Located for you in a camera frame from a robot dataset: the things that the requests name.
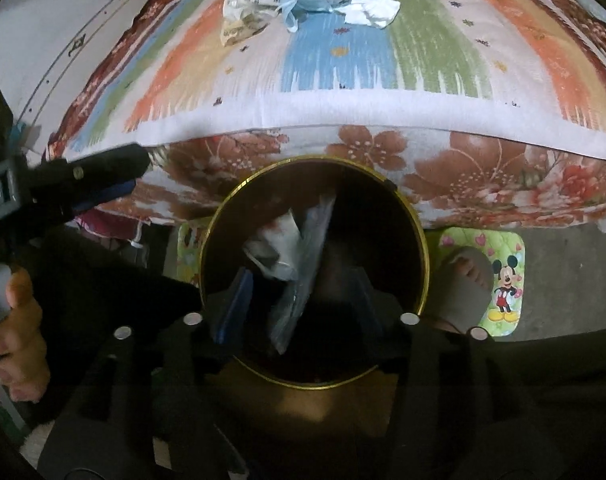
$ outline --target round trash bin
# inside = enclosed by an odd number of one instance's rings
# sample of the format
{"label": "round trash bin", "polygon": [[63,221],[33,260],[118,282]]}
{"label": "round trash bin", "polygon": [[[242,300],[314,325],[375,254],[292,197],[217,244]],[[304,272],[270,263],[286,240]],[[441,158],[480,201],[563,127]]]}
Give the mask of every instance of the round trash bin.
{"label": "round trash bin", "polygon": [[[243,252],[256,231],[292,210],[301,225],[320,196],[336,196],[317,278],[287,351],[279,355],[267,316],[286,283],[265,278]],[[362,267],[376,290],[420,314],[429,285],[425,234],[412,206],[375,171],[329,156],[277,162],[242,182],[219,207],[201,252],[200,289],[227,289],[239,267],[254,274],[254,293],[243,331],[239,362],[277,384],[301,389],[339,386],[372,368],[360,327],[341,290],[341,270]]]}

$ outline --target gold rim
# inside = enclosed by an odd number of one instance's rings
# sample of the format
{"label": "gold rim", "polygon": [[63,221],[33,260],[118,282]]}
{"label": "gold rim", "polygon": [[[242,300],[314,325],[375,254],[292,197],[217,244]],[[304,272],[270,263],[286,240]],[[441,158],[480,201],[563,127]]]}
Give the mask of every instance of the gold rim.
{"label": "gold rim", "polygon": [[[205,237],[203,238],[203,244],[201,245],[201,253],[199,255],[199,294],[201,295],[201,303],[203,304],[203,308],[205,308],[205,293],[203,291],[203,282],[202,282],[203,262],[205,260],[205,254],[206,254],[207,248],[208,248],[209,236],[211,235],[211,232],[214,230],[214,227],[217,224],[217,221],[219,220],[219,217],[221,216],[227,203],[230,200],[232,200],[232,198],[234,198],[234,196],[237,193],[239,193],[239,191],[241,191],[241,189],[243,189],[245,186],[247,186],[247,184],[249,184],[255,178],[257,178],[265,173],[268,173],[269,171],[275,170],[276,168],[279,168],[280,166],[289,164],[291,162],[301,162],[301,161],[305,161],[305,160],[331,160],[333,162],[337,162],[338,164],[342,164],[344,166],[350,166],[351,168],[355,168],[356,170],[359,170],[359,171],[364,171],[365,173],[368,173],[369,175],[373,176],[375,179],[377,179],[382,184],[388,180],[386,177],[384,177],[380,173],[376,172],[372,168],[368,168],[368,166],[363,166],[362,164],[358,164],[357,162],[352,162],[351,160],[346,160],[344,158],[339,158],[339,157],[333,156],[333,155],[299,155],[299,156],[293,156],[290,158],[284,158],[283,160],[279,160],[273,164],[270,164],[269,166],[266,166],[265,168],[257,171],[256,173],[252,174],[251,176],[249,176],[247,179],[245,179],[243,182],[241,182],[237,187],[235,187],[235,189],[232,190],[232,192],[227,197],[225,197],[223,202],[221,202],[221,205],[219,205],[219,208],[217,209],[216,213],[214,213],[212,220],[209,222],[208,230],[205,232]],[[428,288],[430,285],[430,258],[429,258],[429,254],[428,254],[427,239],[425,237],[425,232],[423,232],[423,228],[421,227],[419,217],[418,217],[416,211],[414,210],[414,207],[412,207],[409,200],[407,200],[407,198],[401,192],[399,192],[398,186],[396,186],[396,185],[395,185],[394,194],[396,195],[397,199],[400,200],[401,204],[404,206],[405,211],[409,215],[411,224],[412,224],[412,228],[414,229],[414,234],[416,235],[416,237],[419,240],[419,245],[420,245],[419,253],[421,256],[421,263],[423,266],[423,291],[421,293],[420,298],[416,301],[416,304],[414,305],[414,314],[417,314],[418,316],[420,316],[420,314],[422,314],[422,312],[423,312],[423,308],[425,307]],[[252,373],[258,375],[259,377],[265,379],[266,381],[273,383],[273,384],[279,384],[280,386],[294,388],[296,390],[328,390],[330,388],[337,388],[339,386],[343,386],[344,384],[352,383],[353,381],[356,381],[362,377],[365,377],[367,374],[369,374],[377,369],[376,366],[371,367],[370,369],[365,370],[364,372],[356,375],[355,377],[351,377],[351,378],[345,379],[345,380],[340,380],[340,381],[337,381],[336,383],[328,383],[328,384],[292,383],[292,382],[284,381],[282,379],[278,379],[275,377],[270,377],[270,376],[266,375],[265,373],[262,373],[262,371],[255,368],[256,365],[254,365],[254,364],[250,365],[250,364],[244,362],[243,359],[241,359],[241,358],[238,358],[235,356],[234,359],[239,364],[241,364],[244,368],[246,368],[247,370],[250,370]]]}

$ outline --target silver screw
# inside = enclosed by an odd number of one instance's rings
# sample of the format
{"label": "silver screw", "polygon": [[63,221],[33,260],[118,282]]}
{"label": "silver screw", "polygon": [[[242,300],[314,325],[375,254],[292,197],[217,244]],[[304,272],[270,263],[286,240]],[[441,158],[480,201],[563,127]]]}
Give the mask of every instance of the silver screw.
{"label": "silver screw", "polygon": [[401,322],[406,325],[416,325],[419,323],[420,320],[421,319],[413,312],[404,312],[403,314],[401,314]]}
{"label": "silver screw", "polygon": [[183,322],[188,326],[198,325],[203,321],[203,316],[198,312],[190,312],[190,314],[185,314],[183,318]]}
{"label": "silver screw", "polygon": [[487,330],[481,326],[475,326],[469,331],[469,335],[477,341],[485,341],[490,335]]}
{"label": "silver screw", "polygon": [[132,329],[129,326],[120,326],[114,331],[114,337],[120,341],[127,339],[132,335]]}

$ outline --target grey floor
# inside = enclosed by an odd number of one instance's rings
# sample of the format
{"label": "grey floor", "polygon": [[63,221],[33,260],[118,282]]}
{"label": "grey floor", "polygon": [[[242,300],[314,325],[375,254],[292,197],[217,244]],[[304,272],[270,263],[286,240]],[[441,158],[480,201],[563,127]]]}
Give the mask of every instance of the grey floor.
{"label": "grey floor", "polygon": [[523,229],[526,284],[521,320],[504,340],[606,328],[606,234],[594,225]]}

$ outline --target yellow shoe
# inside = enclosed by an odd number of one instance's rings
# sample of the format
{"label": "yellow shoe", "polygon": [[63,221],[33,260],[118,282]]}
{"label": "yellow shoe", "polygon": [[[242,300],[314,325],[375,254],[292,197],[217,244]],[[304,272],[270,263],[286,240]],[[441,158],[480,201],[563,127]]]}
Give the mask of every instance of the yellow shoe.
{"label": "yellow shoe", "polygon": [[508,323],[514,323],[518,321],[518,312],[508,312],[507,314],[505,314],[505,320]]}
{"label": "yellow shoe", "polygon": [[502,321],[504,316],[506,315],[502,312],[499,312],[498,310],[490,310],[489,314],[487,314],[487,317],[490,321]]}

